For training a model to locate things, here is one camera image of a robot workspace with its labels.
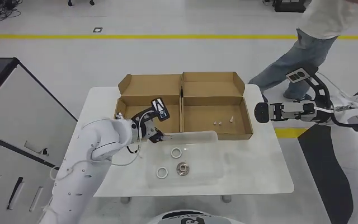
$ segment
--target white shirt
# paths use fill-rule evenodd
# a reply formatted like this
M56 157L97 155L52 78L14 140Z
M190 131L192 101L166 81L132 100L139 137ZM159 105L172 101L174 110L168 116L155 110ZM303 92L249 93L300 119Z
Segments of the white shirt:
M345 0L312 0L302 15L299 28L317 39L339 36L353 22L355 5Z

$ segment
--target cardboard box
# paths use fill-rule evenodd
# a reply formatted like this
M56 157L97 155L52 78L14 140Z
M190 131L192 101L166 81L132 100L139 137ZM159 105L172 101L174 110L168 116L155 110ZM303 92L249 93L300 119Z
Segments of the cardboard box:
M184 72L182 86L183 132L213 130L219 139L251 138L253 130L243 97L245 84L235 72Z
M115 115L121 112L126 119L151 106L153 99L161 97L170 118L155 126L164 133L181 132L181 74L146 74L127 76L118 84L121 98L117 101Z
M222 140L249 139L253 135L243 97L245 84L235 72L128 74L118 88L121 98L117 101L115 115L121 112L126 119L161 97L170 118L154 122L164 133L213 130Z

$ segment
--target shoe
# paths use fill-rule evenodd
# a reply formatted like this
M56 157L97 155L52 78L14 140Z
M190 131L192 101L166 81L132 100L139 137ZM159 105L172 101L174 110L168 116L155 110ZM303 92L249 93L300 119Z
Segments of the shoe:
M285 95L284 95L284 98L290 99L290 100L297 100L297 99L294 99L294 98L286 97ZM299 98L299 100L312 100L312 97L310 95L306 94L306 95L304 95L304 97Z
M263 98L264 102L268 102L268 100L267 100L266 96L264 96L264 94L262 94L262 98Z

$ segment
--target white ring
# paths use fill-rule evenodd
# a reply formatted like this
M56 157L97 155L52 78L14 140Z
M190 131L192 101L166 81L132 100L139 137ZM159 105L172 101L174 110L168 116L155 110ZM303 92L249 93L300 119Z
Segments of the white ring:
M174 150L179 150L179 155L178 155L178 156L175 156L175 155L173 154ZM171 152L170 154L172 155L173 158L180 158L180 157L181 157L181 154L182 154L182 151L181 151L180 148L173 148L173 149L172 149L172 152Z
M159 176L159 170L165 170L166 171L166 174L164 176ZM157 178L159 179L164 179L168 176L168 170L167 168L165 168L164 166L162 167L159 167L158 170L157 170Z

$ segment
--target white table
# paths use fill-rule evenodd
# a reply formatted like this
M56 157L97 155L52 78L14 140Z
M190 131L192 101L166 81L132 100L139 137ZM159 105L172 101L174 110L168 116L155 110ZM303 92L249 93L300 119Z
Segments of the white table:
M89 91L68 150L74 150L74 136L78 135L84 123L104 116L114 116L119 97L117 87L94 87ZM292 193L294 185L275 130L271 122L258 123L253 114L256 104L262 102L258 87L246 85L244 97L254 134L247 141L220 141L220 151L224 157L224 177L216 184L149 188L143 157L130 166L111 166L95 197ZM121 150L113 157L113 162L125 163L132 156L127 150Z

